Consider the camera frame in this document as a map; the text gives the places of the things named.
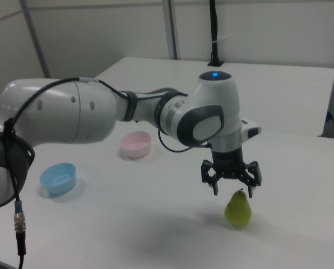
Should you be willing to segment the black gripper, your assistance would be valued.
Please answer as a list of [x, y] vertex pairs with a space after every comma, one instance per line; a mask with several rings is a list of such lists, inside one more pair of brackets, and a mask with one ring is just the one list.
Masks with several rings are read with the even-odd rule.
[[[239, 179], [248, 187], [248, 196], [253, 198], [253, 190], [261, 185], [261, 171], [259, 163], [253, 161], [245, 164], [242, 147], [229, 152], [212, 151], [213, 163], [204, 160], [201, 165], [202, 183], [207, 183], [217, 196], [219, 188], [217, 182], [220, 178]], [[209, 175], [209, 171], [214, 169], [214, 175]]]

